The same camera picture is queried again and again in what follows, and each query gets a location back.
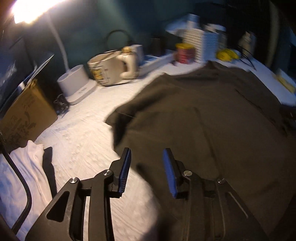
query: screw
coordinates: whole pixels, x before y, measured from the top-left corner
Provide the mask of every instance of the screw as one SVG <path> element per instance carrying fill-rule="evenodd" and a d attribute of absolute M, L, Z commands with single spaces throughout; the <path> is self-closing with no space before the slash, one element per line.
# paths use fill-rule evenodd
<path fill-rule="evenodd" d="M 217 179 L 217 182 L 219 184 L 224 184 L 226 182 L 226 180 L 223 178 L 223 179 Z"/>
<path fill-rule="evenodd" d="M 192 172 L 191 171 L 184 171 L 183 174 L 186 177 L 190 177 L 192 175 Z"/>
<path fill-rule="evenodd" d="M 77 177 L 71 177 L 69 182 L 70 183 L 76 183 L 79 179 Z"/>
<path fill-rule="evenodd" d="M 109 176 L 111 174 L 112 174 L 112 171 L 111 170 L 104 170 L 104 172 L 103 172 L 103 175 L 104 176 Z"/>

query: desk lamp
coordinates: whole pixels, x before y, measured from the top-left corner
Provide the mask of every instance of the desk lamp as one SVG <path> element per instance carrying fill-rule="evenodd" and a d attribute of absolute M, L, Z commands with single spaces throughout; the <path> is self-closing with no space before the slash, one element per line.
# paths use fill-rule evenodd
<path fill-rule="evenodd" d="M 65 47 L 61 41 L 59 33 L 53 25 L 48 12 L 50 8 L 63 1 L 65 0 L 17 0 L 12 7 L 12 13 L 14 15 L 15 23 L 20 23 L 23 21 L 26 23 L 32 23 L 38 17 L 45 14 L 49 29 L 58 43 L 62 53 L 66 70 L 66 72 L 61 77 L 59 77 L 57 82 L 61 87 L 66 100 L 70 104 L 77 104 L 95 90 L 96 81 L 88 78 L 88 75 L 86 74 L 82 64 L 69 69 Z"/>

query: cardboard box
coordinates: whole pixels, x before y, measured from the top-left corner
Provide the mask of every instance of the cardboard box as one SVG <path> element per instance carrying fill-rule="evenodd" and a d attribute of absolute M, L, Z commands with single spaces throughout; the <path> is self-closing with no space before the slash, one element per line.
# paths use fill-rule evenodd
<path fill-rule="evenodd" d="M 28 140 L 35 141 L 56 119 L 57 114 L 37 85 L 37 79 L 32 80 L 0 121 L 7 151 L 25 147 Z"/>

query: yellow graphic on mug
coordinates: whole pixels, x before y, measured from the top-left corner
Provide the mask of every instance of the yellow graphic on mug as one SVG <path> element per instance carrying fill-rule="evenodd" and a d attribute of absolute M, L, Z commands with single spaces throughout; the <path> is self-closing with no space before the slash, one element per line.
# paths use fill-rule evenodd
<path fill-rule="evenodd" d="M 92 71 L 92 74 L 93 74 L 95 80 L 103 80 L 104 79 L 102 69 L 92 69 L 91 71 Z"/>

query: white basket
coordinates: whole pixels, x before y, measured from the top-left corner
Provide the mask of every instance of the white basket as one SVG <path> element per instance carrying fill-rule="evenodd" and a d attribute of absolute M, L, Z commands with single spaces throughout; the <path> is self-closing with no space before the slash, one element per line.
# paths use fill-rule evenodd
<path fill-rule="evenodd" d="M 183 36 L 183 43 L 189 43 L 195 47 L 195 62 L 198 63 L 216 59 L 218 41 L 218 33 L 196 28 L 186 30 Z"/>

